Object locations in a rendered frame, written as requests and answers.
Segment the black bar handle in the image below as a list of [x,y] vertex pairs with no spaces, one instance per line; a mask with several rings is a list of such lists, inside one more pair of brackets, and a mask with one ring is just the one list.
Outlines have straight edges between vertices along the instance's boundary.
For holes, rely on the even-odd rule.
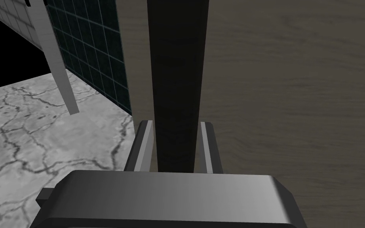
[[194,172],[209,0],[147,0],[159,172]]

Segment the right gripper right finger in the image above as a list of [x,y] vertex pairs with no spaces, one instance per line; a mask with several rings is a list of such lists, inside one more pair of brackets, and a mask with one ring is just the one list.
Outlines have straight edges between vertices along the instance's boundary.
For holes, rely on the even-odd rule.
[[223,174],[213,124],[211,122],[200,122],[199,136],[200,172]]

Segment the brown wooden door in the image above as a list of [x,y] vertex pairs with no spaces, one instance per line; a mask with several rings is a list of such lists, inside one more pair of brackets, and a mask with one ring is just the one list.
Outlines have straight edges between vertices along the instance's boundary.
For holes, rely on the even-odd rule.
[[365,228],[365,0],[210,0],[199,119],[308,228]]

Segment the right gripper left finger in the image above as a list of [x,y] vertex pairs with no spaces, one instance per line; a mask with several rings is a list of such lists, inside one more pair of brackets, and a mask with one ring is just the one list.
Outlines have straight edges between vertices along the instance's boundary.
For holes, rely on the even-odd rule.
[[124,171],[149,172],[154,144],[152,120],[142,120],[127,159]]

